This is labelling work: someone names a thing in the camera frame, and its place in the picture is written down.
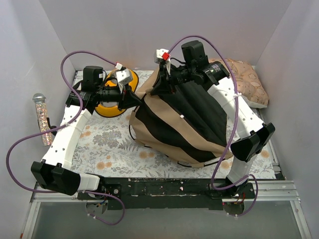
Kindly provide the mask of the beige patterned pillow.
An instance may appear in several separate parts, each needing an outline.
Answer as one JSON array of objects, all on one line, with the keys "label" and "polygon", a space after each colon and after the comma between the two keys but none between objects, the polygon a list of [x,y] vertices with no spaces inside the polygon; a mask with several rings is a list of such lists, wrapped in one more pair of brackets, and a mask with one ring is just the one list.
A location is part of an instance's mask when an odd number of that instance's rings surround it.
[{"label": "beige patterned pillow", "polygon": [[251,64],[245,61],[225,59],[231,67],[237,82],[237,92],[251,108],[263,109],[268,106],[269,96],[264,90],[257,73]]}]

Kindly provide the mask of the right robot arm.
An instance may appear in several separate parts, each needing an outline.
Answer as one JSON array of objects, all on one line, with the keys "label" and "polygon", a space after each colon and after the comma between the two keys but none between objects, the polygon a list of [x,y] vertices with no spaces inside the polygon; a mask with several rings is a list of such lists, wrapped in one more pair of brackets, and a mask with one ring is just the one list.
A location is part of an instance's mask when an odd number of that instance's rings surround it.
[{"label": "right robot arm", "polygon": [[255,116],[238,94],[235,76],[226,60],[209,62],[203,44],[198,40],[187,42],[181,48],[184,63],[179,67],[171,65],[170,51],[155,51],[159,72],[151,95],[174,93],[176,85],[194,81],[220,104],[232,119],[232,132],[238,133],[240,139],[235,143],[229,141],[225,146],[220,158],[223,159],[228,149],[231,149],[234,155],[233,164],[225,186],[214,187],[214,190],[225,190],[229,197],[237,198],[243,193],[243,185],[251,176],[249,171],[254,157],[267,144],[275,127],[272,123],[265,124]]}]

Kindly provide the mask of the beige fabric pet tent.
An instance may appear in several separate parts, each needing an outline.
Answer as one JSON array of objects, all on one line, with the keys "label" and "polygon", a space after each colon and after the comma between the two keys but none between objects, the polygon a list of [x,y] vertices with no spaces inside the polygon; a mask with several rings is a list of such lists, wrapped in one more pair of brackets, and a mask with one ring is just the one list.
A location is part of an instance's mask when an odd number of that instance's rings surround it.
[{"label": "beige fabric pet tent", "polygon": [[175,161],[218,159],[227,144],[227,115],[201,86],[188,82],[172,95],[152,96],[158,69],[137,89],[142,104],[130,116],[136,139]]}]

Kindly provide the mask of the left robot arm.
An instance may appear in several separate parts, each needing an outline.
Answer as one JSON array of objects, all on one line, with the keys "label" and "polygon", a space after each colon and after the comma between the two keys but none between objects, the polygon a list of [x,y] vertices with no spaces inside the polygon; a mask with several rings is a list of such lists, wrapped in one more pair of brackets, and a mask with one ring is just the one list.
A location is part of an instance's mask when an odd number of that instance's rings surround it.
[{"label": "left robot arm", "polygon": [[100,183],[100,176],[71,171],[73,154],[98,105],[116,103],[118,109],[125,110],[141,104],[133,89],[137,84],[138,76],[130,69],[105,74],[102,67],[84,68],[83,79],[74,85],[67,98],[62,128],[42,160],[31,166],[41,188],[70,196],[78,191],[89,191],[95,199],[105,196],[106,187]]}]

